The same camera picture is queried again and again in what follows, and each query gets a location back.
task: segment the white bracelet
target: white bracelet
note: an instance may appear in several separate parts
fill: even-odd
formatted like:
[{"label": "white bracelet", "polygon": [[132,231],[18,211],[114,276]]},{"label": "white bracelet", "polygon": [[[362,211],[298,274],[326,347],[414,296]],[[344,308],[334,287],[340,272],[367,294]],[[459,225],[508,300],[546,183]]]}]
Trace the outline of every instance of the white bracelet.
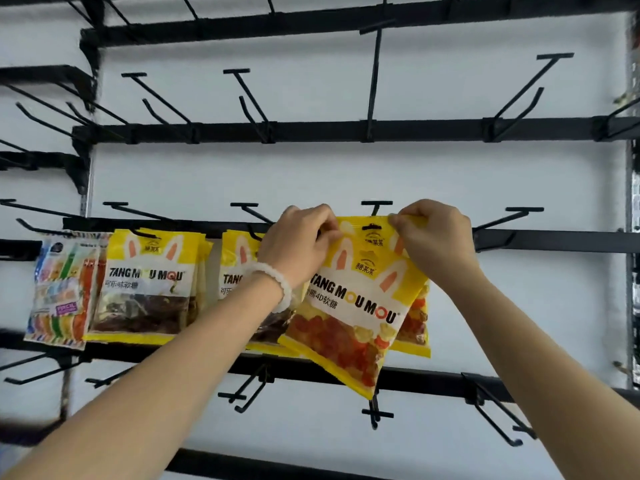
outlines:
[{"label": "white bracelet", "polygon": [[289,282],[286,280],[286,278],[282,275],[282,273],[263,262],[251,261],[247,263],[245,274],[251,274],[256,271],[268,274],[270,277],[276,280],[280,285],[280,288],[282,288],[282,292],[284,293],[282,301],[278,306],[276,306],[276,308],[274,308],[272,313],[281,313],[286,310],[291,305],[292,297],[291,286],[289,285]]}]

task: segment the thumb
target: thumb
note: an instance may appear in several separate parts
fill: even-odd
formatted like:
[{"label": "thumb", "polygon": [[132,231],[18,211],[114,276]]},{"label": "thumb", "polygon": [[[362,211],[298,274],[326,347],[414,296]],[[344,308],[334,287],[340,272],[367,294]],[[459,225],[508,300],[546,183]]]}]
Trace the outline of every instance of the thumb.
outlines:
[{"label": "thumb", "polygon": [[342,232],[339,230],[330,230],[320,234],[320,237],[316,240],[316,249],[324,253],[327,252],[329,246],[342,237]]},{"label": "thumb", "polygon": [[389,215],[389,224],[391,224],[401,237],[406,237],[413,231],[417,230],[417,227],[411,222],[407,216],[399,216],[397,214]]}]

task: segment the person's left arm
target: person's left arm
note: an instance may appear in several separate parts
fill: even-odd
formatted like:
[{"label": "person's left arm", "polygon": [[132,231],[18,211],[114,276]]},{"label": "person's left arm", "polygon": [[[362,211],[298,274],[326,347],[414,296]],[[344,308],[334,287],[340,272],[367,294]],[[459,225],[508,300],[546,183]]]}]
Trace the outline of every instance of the person's left arm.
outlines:
[{"label": "person's left arm", "polygon": [[[316,239],[321,228],[325,233]],[[338,236],[328,206],[290,207],[264,237],[259,261],[295,288],[313,276]],[[49,435],[4,480],[158,478],[282,296],[267,274],[245,276],[228,297]]]}]

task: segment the person's right hand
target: person's right hand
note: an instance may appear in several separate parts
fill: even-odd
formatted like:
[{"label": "person's right hand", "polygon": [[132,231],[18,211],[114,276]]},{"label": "person's right hand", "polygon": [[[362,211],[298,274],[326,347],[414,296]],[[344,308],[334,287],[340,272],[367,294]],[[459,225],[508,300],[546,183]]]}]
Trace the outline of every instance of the person's right hand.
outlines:
[{"label": "person's right hand", "polygon": [[[406,216],[428,218],[417,227]],[[450,205],[419,200],[391,214],[389,223],[404,240],[409,257],[445,292],[472,276],[482,275],[476,256],[471,220]]]}]

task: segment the snack package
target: snack package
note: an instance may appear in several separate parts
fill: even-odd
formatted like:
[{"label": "snack package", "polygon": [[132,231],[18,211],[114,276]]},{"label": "snack package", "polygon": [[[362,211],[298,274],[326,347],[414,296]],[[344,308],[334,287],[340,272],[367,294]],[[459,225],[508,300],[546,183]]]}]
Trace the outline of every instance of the snack package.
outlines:
[{"label": "snack package", "polygon": [[97,295],[100,247],[107,236],[44,236],[25,340],[84,350],[83,336]]},{"label": "snack package", "polygon": [[[222,254],[220,257],[220,299],[226,297],[237,284],[242,281],[244,267],[250,261],[257,260],[260,241],[252,238],[248,232],[227,231],[222,234]],[[295,289],[292,293],[291,306],[281,313],[272,313],[260,324],[247,344],[247,350],[297,357],[298,354],[278,345],[278,338],[287,329],[287,323],[292,316],[292,310],[302,301],[303,288]]]},{"label": "snack package", "polygon": [[200,314],[207,307],[207,275],[205,265],[213,242],[206,240],[204,234],[198,244],[198,261],[196,263],[196,274],[191,284],[191,295],[189,297],[189,314],[187,315],[187,326],[195,322]]},{"label": "snack package", "polygon": [[278,343],[372,399],[385,355],[427,277],[409,258],[346,229],[353,227],[349,219],[339,222],[345,236],[331,245]]},{"label": "snack package", "polygon": [[[365,241],[375,246],[384,246],[391,249],[396,254],[408,257],[404,249],[404,242],[396,230],[389,224],[388,218],[382,216],[372,217],[348,217],[342,224],[343,232],[355,232],[355,234]],[[429,332],[427,330],[428,306],[427,295],[429,293],[429,282],[427,282],[420,294],[415,299],[409,309],[400,331],[391,345],[391,350],[404,352],[421,357],[431,357],[431,347],[429,346]]]},{"label": "snack package", "polygon": [[187,325],[202,234],[117,230],[87,341],[164,345]]}]

